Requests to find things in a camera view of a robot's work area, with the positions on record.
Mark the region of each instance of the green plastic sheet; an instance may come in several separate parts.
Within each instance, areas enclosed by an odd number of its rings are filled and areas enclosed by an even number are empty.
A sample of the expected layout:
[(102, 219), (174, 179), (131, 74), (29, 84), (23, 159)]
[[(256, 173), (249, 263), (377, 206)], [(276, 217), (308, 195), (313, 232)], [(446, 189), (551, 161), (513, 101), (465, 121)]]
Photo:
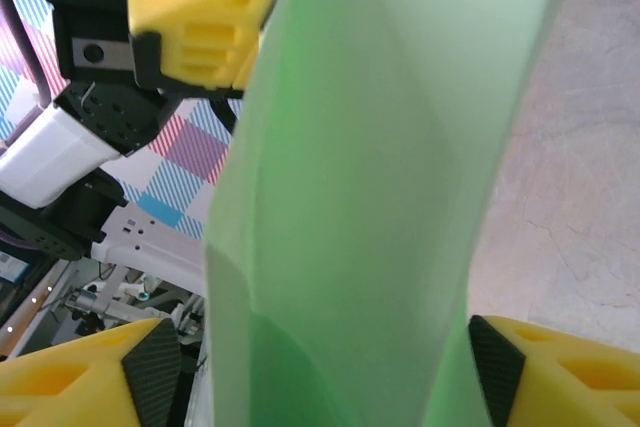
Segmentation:
[(490, 425), (466, 331), (557, 0), (278, 0), (207, 232), (217, 427)]

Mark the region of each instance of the concrete floor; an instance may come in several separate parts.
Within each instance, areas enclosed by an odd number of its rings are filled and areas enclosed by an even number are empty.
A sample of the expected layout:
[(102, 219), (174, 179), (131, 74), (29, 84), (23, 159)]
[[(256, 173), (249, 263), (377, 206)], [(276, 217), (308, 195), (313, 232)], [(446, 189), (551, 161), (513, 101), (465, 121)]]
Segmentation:
[(505, 153), (469, 307), (640, 352), (640, 0), (566, 0)]

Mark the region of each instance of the white plastic housing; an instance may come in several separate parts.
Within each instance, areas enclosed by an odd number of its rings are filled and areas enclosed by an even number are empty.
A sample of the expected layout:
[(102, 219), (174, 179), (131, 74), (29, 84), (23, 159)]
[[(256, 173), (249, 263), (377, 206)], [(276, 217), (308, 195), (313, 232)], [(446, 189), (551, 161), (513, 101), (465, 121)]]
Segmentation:
[(116, 207), (101, 229), (91, 257), (137, 269), (204, 296), (204, 247), (199, 240), (156, 220), (133, 203)]
[(37, 209), (118, 157), (117, 150), (52, 105), (0, 156), (0, 190)]

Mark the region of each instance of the checkered mat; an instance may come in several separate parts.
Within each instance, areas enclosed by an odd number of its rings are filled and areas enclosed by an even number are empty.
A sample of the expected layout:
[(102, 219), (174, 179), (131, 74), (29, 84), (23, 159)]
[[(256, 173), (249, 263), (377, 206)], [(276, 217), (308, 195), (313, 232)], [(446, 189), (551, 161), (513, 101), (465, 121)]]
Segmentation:
[[(55, 95), (66, 81), (57, 69), (51, 7), (45, 0), (15, 2)], [(31, 72), (0, 15), (0, 138), (34, 105), (35, 95)], [(231, 101), (231, 108), (239, 115), (241, 102)], [(130, 201), (200, 239), (229, 141), (206, 102), (186, 100), (153, 143), (104, 169), (121, 182)]]

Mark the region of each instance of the purple cable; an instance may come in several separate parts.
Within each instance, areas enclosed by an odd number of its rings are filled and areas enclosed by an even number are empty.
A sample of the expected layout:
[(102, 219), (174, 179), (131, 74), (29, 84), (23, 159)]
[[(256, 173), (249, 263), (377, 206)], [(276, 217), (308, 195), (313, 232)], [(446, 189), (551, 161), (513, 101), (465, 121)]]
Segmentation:
[(0, 240), (5, 244), (13, 245), (14, 247), (18, 247), (19, 249), (38, 250), (38, 248), (30, 242), (27, 242), (26, 240), (16, 239), (12, 235), (9, 235), (2, 230), (0, 230)]
[(13, 144), (22, 133), (27, 130), (27, 127), (47, 108), (51, 103), (51, 89), (47, 81), (47, 76), (42, 68), (42, 63), (38, 58), (38, 54), (31, 43), (31, 39), (27, 34), (20, 14), (13, 0), (0, 0), (0, 12), (2, 13), (4, 20), (9, 27), (9, 31), (13, 36), (15, 43), (22, 54), (22, 57), (27, 64), (27, 67), (31, 71), (33, 78), (38, 89), (38, 103), (40, 108), (37, 107), (31, 109), (31, 111), (25, 116), (24, 119), (17, 125), (13, 133), (6, 139), (5, 143), (7, 148)]

